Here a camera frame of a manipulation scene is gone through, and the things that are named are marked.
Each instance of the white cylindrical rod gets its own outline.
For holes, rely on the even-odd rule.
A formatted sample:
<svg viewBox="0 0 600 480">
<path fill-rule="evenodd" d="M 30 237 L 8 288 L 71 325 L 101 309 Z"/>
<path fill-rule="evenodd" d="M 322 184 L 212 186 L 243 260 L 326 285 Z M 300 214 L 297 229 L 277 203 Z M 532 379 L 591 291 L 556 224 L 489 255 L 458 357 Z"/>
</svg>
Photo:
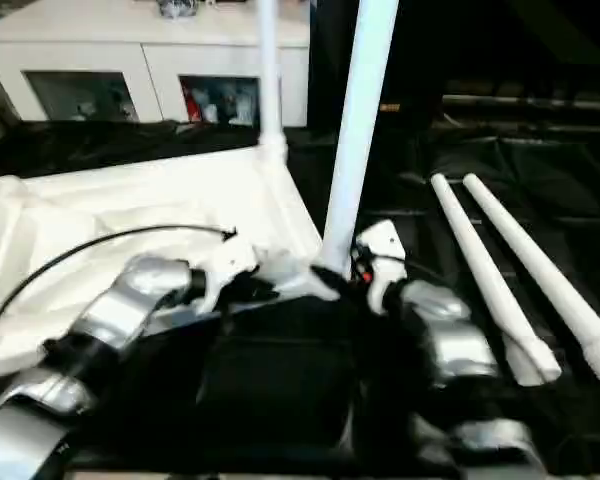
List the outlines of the white cylindrical rod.
<svg viewBox="0 0 600 480">
<path fill-rule="evenodd" d="M 446 178 L 436 174 L 431 177 L 431 184 L 491 316 L 506 332 L 503 338 L 507 361 L 516 381 L 531 386 L 555 380 L 561 369 L 551 349 L 531 328 Z"/>
<path fill-rule="evenodd" d="M 469 174 L 463 183 L 564 319 L 600 379 L 600 317 L 477 176 Z"/>
<path fill-rule="evenodd" d="M 398 0 L 360 0 L 358 7 L 321 253 L 337 272 L 348 264 L 397 10 Z"/>
<path fill-rule="evenodd" d="M 260 30 L 260 143 L 285 145 L 280 120 L 280 74 L 278 65 L 278 0 L 257 0 Z"/>
</svg>

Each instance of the glass cabinet door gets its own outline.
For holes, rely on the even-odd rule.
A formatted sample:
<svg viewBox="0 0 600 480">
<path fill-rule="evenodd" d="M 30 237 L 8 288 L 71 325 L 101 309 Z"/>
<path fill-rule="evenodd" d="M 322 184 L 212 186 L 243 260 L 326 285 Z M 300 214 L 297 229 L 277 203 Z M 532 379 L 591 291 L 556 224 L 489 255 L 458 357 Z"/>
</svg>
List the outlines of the glass cabinet door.
<svg viewBox="0 0 600 480">
<path fill-rule="evenodd" d="M 258 79 L 181 75 L 190 122 L 260 125 Z"/>
<path fill-rule="evenodd" d="M 24 72 L 49 120 L 137 122 L 119 72 Z"/>
</svg>

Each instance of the black fabric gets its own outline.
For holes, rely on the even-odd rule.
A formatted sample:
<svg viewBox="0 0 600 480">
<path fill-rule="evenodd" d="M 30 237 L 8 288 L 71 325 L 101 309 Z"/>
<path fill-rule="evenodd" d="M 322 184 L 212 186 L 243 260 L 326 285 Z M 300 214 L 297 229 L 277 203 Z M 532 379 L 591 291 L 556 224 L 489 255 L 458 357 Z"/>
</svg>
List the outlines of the black fabric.
<svg viewBox="0 0 600 480">
<path fill-rule="evenodd" d="M 304 131 L 288 131 L 287 136 L 289 169 L 314 222 L 322 230 L 335 157 L 335 138 L 318 137 Z M 242 147 L 253 145 L 256 141 L 257 132 L 246 128 L 198 128 L 175 124 L 23 125 L 0 142 L 0 175 L 47 175 Z M 525 313 L 540 336 L 554 349 L 565 370 L 565 375 L 555 386 L 523 390 L 511 381 L 503 361 L 501 336 L 489 318 L 428 185 L 427 179 L 433 172 L 443 172 L 449 177 Z M 528 423 L 551 473 L 600 472 L 600 383 L 591 374 L 579 346 L 555 310 L 462 186 L 458 185 L 457 181 L 468 172 L 483 179 L 600 313 L 600 134 L 565 136 L 547 133 L 532 136 L 518 133 L 501 136 L 494 131 L 459 131 L 412 136 L 399 130 L 379 131 L 374 138 L 358 222 L 360 229 L 381 218 L 392 219 L 411 258 L 442 275 L 471 305 L 474 318 L 487 334 L 508 379 L 491 395 L 507 415 Z M 289 362 L 293 360 L 294 365 L 278 364 L 276 359 L 285 350 L 279 348 L 276 342 L 252 357 L 252 349 L 257 342 L 245 342 L 239 331 L 236 338 L 229 335 L 225 344 L 219 344 L 216 350 L 210 352 L 211 356 L 207 356 L 209 348 L 214 345 L 213 340 L 222 333 L 214 330 L 218 327 L 211 325 L 198 326 L 188 334 L 160 336 L 145 341 L 139 354 L 129 360 L 128 368 L 124 369 L 124 375 L 118 382 L 117 392 L 124 392 L 124 395 L 111 397 L 107 403 L 110 409 L 101 412 L 99 420 L 94 420 L 93 429 L 87 432 L 90 448 L 78 455 L 75 465 L 133 470 L 146 467 L 183 473 L 192 469 L 323 475 L 360 473 L 360 465 L 351 456 L 351 449 L 334 448 L 334 443 L 341 445 L 338 442 L 343 428 L 343 405 L 350 401 L 355 403 L 350 392 L 350 382 L 353 381 L 351 357 L 345 353 L 346 348 L 342 350 L 342 346 L 336 347 L 330 341 L 326 342 L 330 345 L 326 351 L 302 341 L 305 334 L 313 340 L 317 337 L 321 342 L 325 336 L 333 338 L 329 331 L 308 329 L 309 325 L 316 327 L 317 322 L 312 321 L 312 316 L 319 316 L 326 324 L 332 324 L 329 328 L 336 328 L 338 325 L 342 327 L 343 319 L 349 318 L 351 311 L 343 305 L 320 305 L 303 305 L 303 309 L 312 311 L 310 314 L 303 309 L 292 309 L 298 315 L 302 314 L 300 317 L 307 318 L 307 325 L 298 324 L 300 317 L 296 316 L 296 323 L 288 324 L 288 332 L 276 333 L 283 337 L 297 337 L 290 343 L 302 345 L 296 350 L 294 359 L 292 356 L 288 359 Z M 278 312 L 273 317 L 279 324 L 273 320 L 271 323 L 286 328 L 292 313 L 291 310 Z M 295 325 L 295 331 L 291 330 L 292 325 Z M 383 345 L 384 340 L 387 342 L 385 345 L 393 345 L 393 348 L 384 351 L 376 348 L 374 351 L 380 352 L 378 358 L 383 361 L 365 364 L 365 368 L 377 371 L 378 365 L 397 365 L 383 382 L 383 385 L 391 385 L 403 371 L 408 371 L 406 367 L 400 368 L 405 360 L 395 354 L 401 345 L 399 336 L 389 329 L 372 333 L 368 335 L 370 344 L 377 347 Z M 228 350 L 222 348 L 231 342 L 237 347 L 233 360 L 233 354 L 229 355 Z M 196 402 L 203 397 L 198 387 L 201 383 L 209 385 L 209 399 L 227 387 L 218 386 L 213 381 L 205 383 L 201 365 L 209 362 L 215 371 L 226 369 L 229 363 L 238 366 L 236 371 L 244 372 L 237 379 L 241 388 L 248 386 L 246 377 L 252 374 L 253 369 L 265 369 L 266 372 L 267 366 L 271 365 L 270 372 L 253 379 L 257 386 L 253 394 L 268 396 L 269 403 L 263 402 L 263 405 L 270 409 L 277 385 L 271 379 L 299 375 L 301 370 L 297 369 L 298 366 L 302 362 L 311 362 L 312 358 L 324 363 L 325 369 L 316 369 L 320 374 L 315 377 L 313 388 L 307 389 L 306 398 L 299 396 L 301 389 L 293 382 L 285 388 L 280 387 L 280 395 L 285 400 L 298 397 L 300 413 L 297 418 L 290 417 L 289 425 L 299 432 L 304 431 L 298 438 L 311 444 L 302 448 L 286 448 L 291 433 L 285 431 L 281 420 L 276 420 L 268 428 L 269 433 L 280 440 L 277 450 L 269 449 L 270 445 L 262 449 L 255 443 L 244 448 L 234 448 L 235 445 L 203 448 L 204 438 L 197 437 L 200 432 L 194 428 L 202 421 L 194 413 Z M 386 391 L 381 391 L 379 398 L 386 395 Z M 408 404 L 409 398 L 403 398 Z M 471 401 L 471 392 L 467 393 L 464 401 Z M 316 418 L 321 417 L 312 418 L 309 415 L 311 410 L 327 412 L 325 415 L 329 420 L 316 422 Z M 384 416 L 374 418 L 388 425 L 392 419 L 398 418 L 394 415 L 399 416 L 404 410 L 387 409 Z M 272 413 L 276 419 L 286 415 L 283 411 Z M 205 415 L 203 420 L 208 424 L 207 428 L 215 425 L 214 415 L 218 412 Z M 246 425 L 243 425 L 240 435 L 247 433 Z M 395 446 L 389 441 L 395 437 L 390 428 L 381 426 L 377 430 L 386 433 L 385 441 L 378 442 L 382 444 L 381 448 Z M 264 435 L 266 431 L 256 430 L 256 433 Z M 371 433 L 375 433 L 376 438 L 380 437 L 378 431 Z M 221 439 L 218 432 L 209 440 L 217 446 Z M 405 461 L 401 474 L 422 473 L 414 465 Z"/>
</svg>

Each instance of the white pole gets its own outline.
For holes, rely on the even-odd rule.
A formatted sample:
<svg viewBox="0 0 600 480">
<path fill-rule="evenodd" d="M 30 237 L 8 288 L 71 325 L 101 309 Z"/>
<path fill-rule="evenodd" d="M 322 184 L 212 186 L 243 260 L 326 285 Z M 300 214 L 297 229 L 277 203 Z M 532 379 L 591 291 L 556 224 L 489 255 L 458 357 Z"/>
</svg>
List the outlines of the white pole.
<svg viewBox="0 0 600 480">
<path fill-rule="evenodd" d="M 463 183 L 573 332 L 600 380 L 600 317 L 477 176 L 467 175 Z"/>
<path fill-rule="evenodd" d="M 555 380 L 561 369 L 551 349 L 531 328 L 446 178 L 436 174 L 431 184 L 491 316 L 507 332 L 503 336 L 506 356 L 516 381 L 531 386 Z"/>
<path fill-rule="evenodd" d="M 260 145 L 266 157 L 286 158 L 286 140 L 280 120 L 278 65 L 278 0 L 257 0 L 260 29 Z"/>
<path fill-rule="evenodd" d="M 399 0 L 360 0 L 321 260 L 348 264 Z"/>
</svg>

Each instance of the black cable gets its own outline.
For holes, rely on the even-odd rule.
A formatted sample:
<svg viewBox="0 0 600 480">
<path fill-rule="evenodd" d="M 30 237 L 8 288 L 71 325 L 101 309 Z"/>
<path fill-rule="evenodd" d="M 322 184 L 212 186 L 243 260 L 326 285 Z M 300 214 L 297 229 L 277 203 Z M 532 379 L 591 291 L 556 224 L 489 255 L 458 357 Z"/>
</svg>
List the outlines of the black cable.
<svg viewBox="0 0 600 480">
<path fill-rule="evenodd" d="M 229 232 L 229 231 L 222 230 L 219 228 L 214 228 L 214 227 L 206 227 L 203 225 L 162 224 L 162 225 L 151 225 L 148 227 L 133 228 L 130 230 L 123 230 L 121 232 L 115 232 L 115 233 L 111 233 L 108 235 L 103 235 L 101 237 L 94 238 L 93 240 L 89 240 L 88 242 L 82 243 L 76 247 L 73 247 L 70 250 L 67 250 L 64 253 L 61 253 L 57 257 L 52 258 L 47 263 L 45 263 L 40 268 L 38 268 L 36 271 L 31 273 L 24 280 L 22 280 L 11 291 L 11 293 L 9 293 L 9 295 L 7 295 L 7 297 L 3 300 L 2 304 L 0 305 L 0 318 L 2 317 L 2 315 L 4 315 L 4 313 L 7 311 L 9 306 L 13 303 L 13 301 L 16 299 L 16 297 L 18 295 L 20 295 L 20 293 L 22 293 L 22 291 L 25 288 L 27 288 L 34 280 L 36 280 L 38 277 L 40 277 L 43 273 L 47 272 L 48 270 L 51 270 L 53 267 L 58 265 L 60 262 L 63 262 L 67 258 L 72 257 L 73 255 L 80 253 L 83 250 L 87 250 L 88 248 L 91 248 L 93 246 L 108 242 L 110 240 L 115 240 L 116 238 L 126 237 L 126 236 L 130 236 L 130 235 L 137 235 L 140 233 L 148 233 L 148 232 L 156 232 L 156 231 L 164 231 L 164 230 L 194 230 L 197 232 L 216 233 L 218 235 L 221 235 L 223 240 L 231 238 L 233 235 L 235 235 L 235 232 Z"/>
</svg>

